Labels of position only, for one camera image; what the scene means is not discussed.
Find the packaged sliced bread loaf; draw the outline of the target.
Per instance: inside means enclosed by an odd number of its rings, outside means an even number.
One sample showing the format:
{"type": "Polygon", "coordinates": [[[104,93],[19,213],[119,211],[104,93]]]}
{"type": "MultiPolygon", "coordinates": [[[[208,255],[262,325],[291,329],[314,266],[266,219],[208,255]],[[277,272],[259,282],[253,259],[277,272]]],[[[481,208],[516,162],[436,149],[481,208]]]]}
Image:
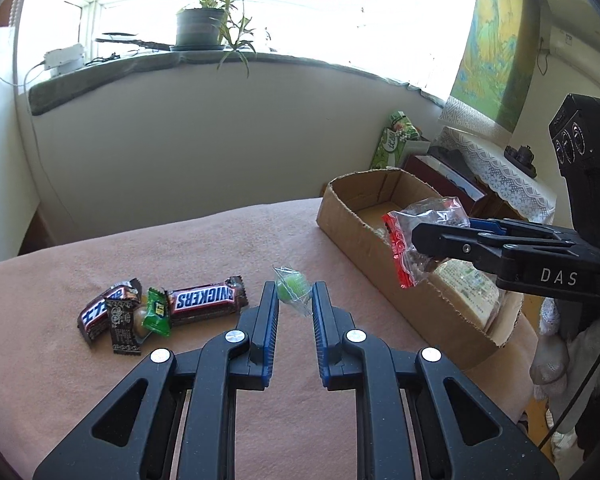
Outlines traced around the packaged sliced bread loaf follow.
{"type": "Polygon", "coordinates": [[[470,262],[449,259],[429,277],[442,292],[451,294],[455,309],[479,330],[486,332],[500,310],[504,292],[490,274],[470,262]]]}

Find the green small snack packet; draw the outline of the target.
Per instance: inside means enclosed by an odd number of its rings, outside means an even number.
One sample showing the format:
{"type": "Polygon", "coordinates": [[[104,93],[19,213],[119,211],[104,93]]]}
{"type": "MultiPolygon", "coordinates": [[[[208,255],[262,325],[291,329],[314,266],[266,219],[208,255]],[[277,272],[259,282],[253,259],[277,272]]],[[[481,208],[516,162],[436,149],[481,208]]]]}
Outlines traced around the green small snack packet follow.
{"type": "Polygon", "coordinates": [[[164,289],[148,288],[142,326],[163,337],[171,335],[170,302],[164,289]]]}

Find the brown cardboard box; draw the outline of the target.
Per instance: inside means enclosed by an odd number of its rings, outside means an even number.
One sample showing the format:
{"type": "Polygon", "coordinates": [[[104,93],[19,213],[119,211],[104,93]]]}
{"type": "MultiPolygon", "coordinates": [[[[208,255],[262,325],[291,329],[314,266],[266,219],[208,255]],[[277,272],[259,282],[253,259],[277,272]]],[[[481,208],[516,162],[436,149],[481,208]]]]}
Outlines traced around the brown cardboard box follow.
{"type": "Polygon", "coordinates": [[[502,292],[466,261],[437,260],[415,249],[419,224],[465,219],[456,198],[440,196],[418,177],[373,169],[331,180],[316,222],[428,344],[471,368],[512,339],[524,297],[502,292]]]}

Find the white lace tablecloth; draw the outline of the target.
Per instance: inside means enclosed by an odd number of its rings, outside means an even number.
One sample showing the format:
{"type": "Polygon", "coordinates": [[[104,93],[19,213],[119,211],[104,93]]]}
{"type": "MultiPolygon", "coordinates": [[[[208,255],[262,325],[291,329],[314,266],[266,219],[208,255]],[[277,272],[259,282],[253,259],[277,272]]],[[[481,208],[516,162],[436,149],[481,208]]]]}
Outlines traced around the white lace tablecloth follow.
{"type": "Polygon", "coordinates": [[[556,194],[541,180],[532,179],[507,160],[502,148],[480,136],[450,127],[442,129],[436,144],[459,151],[474,175],[522,218],[535,223],[553,223],[556,194]]]}

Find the potted spider plant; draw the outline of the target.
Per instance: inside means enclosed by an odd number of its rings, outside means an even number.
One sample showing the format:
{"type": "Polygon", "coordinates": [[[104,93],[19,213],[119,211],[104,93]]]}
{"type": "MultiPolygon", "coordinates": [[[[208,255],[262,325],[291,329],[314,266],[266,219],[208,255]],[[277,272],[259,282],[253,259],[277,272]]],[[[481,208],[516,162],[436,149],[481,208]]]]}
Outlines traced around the potted spider plant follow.
{"type": "Polygon", "coordinates": [[[248,53],[257,55],[252,18],[246,13],[247,0],[184,0],[176,12],[175,52],[222,52],[216,68],[226,61],[242,62],[250,76],[248,53]]]}

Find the dark brown snack packet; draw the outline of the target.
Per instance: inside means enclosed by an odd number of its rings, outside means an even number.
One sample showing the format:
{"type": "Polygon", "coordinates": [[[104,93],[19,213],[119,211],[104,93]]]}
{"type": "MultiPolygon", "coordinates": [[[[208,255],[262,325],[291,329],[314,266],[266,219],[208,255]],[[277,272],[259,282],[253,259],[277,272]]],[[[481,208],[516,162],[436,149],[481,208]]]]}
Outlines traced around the dark brown snack packet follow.
{"type": "Polygon", "coordinates": [[[133,298],[105,300],[112,351],[122,356],[139,356],[140,343],[134,332],[134,312],[140,303],[133,298]]]}

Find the white power adapter box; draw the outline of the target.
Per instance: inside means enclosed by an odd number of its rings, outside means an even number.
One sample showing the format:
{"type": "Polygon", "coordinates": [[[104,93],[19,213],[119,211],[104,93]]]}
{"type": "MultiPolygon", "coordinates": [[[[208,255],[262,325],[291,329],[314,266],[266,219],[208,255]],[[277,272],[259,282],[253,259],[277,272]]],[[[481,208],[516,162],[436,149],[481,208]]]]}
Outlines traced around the white power adapter box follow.
{"type": "Polygon", "coordinates": [[[44,70],[57,77],[80,70],[84,66],[84,47],[74,44],[68,48],[55,49],[44,55],[44,70]]]}

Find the landscape painting scroll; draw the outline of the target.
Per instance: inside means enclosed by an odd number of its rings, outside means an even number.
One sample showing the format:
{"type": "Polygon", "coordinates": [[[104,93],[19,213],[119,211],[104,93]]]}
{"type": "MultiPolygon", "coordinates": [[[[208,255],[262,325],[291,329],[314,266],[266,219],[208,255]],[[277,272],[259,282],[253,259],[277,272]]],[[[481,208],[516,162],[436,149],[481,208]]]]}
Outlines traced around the landscape painting scroll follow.
{"type": "Polygon", "coordinates": [[[451,96],[512,133],[540,40],[538,0],[476,0],[451,96]]]}

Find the white air conditioner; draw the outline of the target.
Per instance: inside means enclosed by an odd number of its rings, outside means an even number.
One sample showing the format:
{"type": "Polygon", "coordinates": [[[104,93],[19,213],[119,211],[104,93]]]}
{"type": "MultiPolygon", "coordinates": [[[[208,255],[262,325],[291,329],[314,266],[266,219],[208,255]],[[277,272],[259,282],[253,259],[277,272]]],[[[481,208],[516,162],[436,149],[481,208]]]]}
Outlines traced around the white air conditioner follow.
{"type": "Polygon", "coordinates": [[[585,41],[556,26],[550,28],[550,53],[565,60],[593,61],[600,58],[600,52],[585,41]]]}

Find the red clear bag brown pastry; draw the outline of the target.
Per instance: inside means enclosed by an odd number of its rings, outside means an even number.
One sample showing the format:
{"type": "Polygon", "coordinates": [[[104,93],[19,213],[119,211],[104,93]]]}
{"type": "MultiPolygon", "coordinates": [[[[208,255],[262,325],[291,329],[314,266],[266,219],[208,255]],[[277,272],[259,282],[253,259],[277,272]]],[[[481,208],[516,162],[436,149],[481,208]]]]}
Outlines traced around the red clear bag brown pastry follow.
{"type": "Polygon", "coordinates": [[[410,289],[437,269],[445,256],[425,248],[430,226],[469,228],[468,214],[457,197],[429,197],[382,216],[392,261],[402,289],[410,289]]]}

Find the green jelly candy clear wrapper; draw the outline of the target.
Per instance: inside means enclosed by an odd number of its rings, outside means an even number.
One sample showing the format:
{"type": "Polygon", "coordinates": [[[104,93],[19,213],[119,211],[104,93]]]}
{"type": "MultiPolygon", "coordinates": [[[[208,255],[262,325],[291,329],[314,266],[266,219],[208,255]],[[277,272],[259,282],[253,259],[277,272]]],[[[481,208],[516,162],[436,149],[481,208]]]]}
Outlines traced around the green jelly candy clear wrapper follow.
{"type": "Polygon", "coordinates": [[[312,286],[299,271],[279,266],[273,268],[278,299],[302,316],[312,314],[312,286]]]}

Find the chinese Snickers bar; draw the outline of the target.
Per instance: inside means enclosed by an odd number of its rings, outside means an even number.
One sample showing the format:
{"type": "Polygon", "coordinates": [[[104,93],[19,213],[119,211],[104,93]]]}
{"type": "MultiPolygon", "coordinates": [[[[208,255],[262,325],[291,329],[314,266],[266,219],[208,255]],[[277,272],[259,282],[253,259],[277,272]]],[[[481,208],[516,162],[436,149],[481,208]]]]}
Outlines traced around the chinese Snickers bar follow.
{"type": "Polygon", "coordinates": [[[140,298],[142,284],[138,278],[117,282],[89,301],[76,318],[76,326],[85,342],[91,346],[109,328],[107,299],[140,298]]]}

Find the dark red shoe box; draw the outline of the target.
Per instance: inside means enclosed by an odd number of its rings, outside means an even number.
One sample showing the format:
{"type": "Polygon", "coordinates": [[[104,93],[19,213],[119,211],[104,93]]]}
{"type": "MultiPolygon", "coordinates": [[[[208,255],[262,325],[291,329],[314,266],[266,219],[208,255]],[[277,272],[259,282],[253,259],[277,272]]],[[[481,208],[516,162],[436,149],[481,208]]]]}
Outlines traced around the dark red shoe box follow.
{"type": "Polygon", "coordinates": [[[482,218],[489,193],[430,155],[410,155],[403,169],[429,184],[442,196],[455,196],[471,216],[482,218]]]}

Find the green paper bag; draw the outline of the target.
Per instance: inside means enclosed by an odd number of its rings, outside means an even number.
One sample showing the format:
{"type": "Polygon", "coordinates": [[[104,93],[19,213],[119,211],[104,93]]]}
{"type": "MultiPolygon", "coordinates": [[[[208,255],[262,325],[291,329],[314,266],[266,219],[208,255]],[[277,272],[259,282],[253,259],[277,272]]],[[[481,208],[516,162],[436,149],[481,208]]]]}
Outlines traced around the green paper bag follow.
{"type": "Polygon", "coordinates": [[[389,125],[379,137],[370,169],[401,168],[411,155],[425,155],[430,142],[402,110],[390,115],[389,125]]]}

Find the blue Snickers bar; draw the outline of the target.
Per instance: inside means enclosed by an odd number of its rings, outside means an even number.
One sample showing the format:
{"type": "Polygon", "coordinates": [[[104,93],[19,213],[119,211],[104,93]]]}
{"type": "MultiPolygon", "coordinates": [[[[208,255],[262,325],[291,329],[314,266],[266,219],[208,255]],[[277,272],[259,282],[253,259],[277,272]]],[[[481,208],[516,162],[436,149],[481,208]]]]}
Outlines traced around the blue Snickers bar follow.
{"type": "Polygon", "coordinates": [[[174,326],[239,313],[248,304],[240,275],[219,283],[174,289],[168,292],[170,321],[174,326]]]}

